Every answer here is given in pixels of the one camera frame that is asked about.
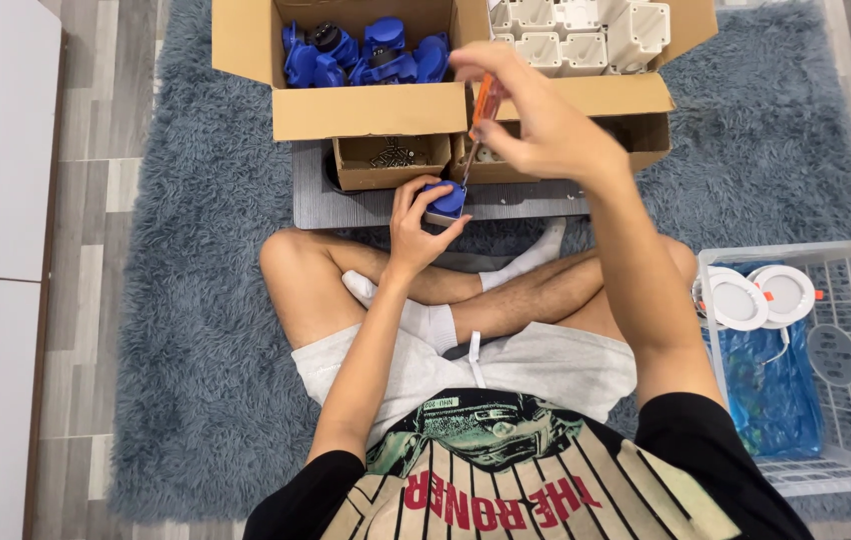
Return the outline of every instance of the black socket insert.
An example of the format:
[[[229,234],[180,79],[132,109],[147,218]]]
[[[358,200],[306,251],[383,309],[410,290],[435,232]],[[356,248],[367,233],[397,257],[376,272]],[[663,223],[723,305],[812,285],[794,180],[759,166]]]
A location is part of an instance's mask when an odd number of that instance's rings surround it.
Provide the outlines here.
[[[380,68],[394,61],[399,57],[399,53],[395,49],[389,47],[375,47],[371,50],[371,58],[369,58],[369,68]]]
[[[331,20],[319,23],[319,26],[312,30],[312,44],[320,53],[333,52],[339,42],[342,42],[342,30]]]

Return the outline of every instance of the wire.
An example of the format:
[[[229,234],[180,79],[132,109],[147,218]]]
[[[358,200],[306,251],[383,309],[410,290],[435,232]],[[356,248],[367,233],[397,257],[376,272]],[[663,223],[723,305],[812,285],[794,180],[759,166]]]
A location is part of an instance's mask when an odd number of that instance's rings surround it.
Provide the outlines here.
[[[786,351],[789,350],[789,345],[792,342],[792,339],[790,339],[790,337],[789,337],[789,327],[786,326],[786,327],[780,329],[779,335],[782,337],[782,350],[779,350],[778,354],[776,354],[775,356],[772,356],[771,358],[769,358],[765,362],[761,362],[758,365],[765,366],[769,362],[778,361],[782,357],[782,355],[784,355],[786,353]]]

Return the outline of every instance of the gray shorts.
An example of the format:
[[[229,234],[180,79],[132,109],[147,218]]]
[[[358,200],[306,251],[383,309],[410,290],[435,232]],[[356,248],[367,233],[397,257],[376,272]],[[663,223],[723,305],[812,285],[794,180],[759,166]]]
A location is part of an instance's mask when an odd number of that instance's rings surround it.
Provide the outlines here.
[[[350,326],[292,351],[309,397],[322,405],[339,365],[359,331]],[[636,361],[622,341],[581,329],[530,323],[515,335],[467,356],[446,360],[425,341],[398,331],[389,383],[369,434],[369,446],[390,426],[446,388],[484,387],[532,394],[605,422],[609,411],[636,388]]]

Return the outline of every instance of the knee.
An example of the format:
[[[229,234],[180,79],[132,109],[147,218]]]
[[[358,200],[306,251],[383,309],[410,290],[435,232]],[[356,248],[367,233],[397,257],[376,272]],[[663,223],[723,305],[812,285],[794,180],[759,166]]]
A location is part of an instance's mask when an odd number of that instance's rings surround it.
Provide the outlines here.
[[[659,238],[662,244],[665,245],[669,256],[672,257],[672,262],[679,269],[679,273],[682,274],[685,284],[691,287],[696,280],[696,275],[699,273],[699,262],[693,250],[679,240],[664,234],[660,234]]]
[[[262,242],[258,264],[264,273],[275,264],[290,264],[304,248],[311,245],[313,232],[297,227],[280,228]]]

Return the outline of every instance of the wooden floor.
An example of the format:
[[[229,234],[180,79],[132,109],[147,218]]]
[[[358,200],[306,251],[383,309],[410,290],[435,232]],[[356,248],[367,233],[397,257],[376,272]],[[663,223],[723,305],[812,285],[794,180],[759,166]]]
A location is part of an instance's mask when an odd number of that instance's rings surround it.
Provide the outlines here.
[[[40,1],[69,44],[34,538],[240,539],[241,522],[141,526],[106,510],[122,267],[170,0]],[[851,104],[851,0],[817,1]],[[851,523],[811,527],[820,540],[851,538]]]

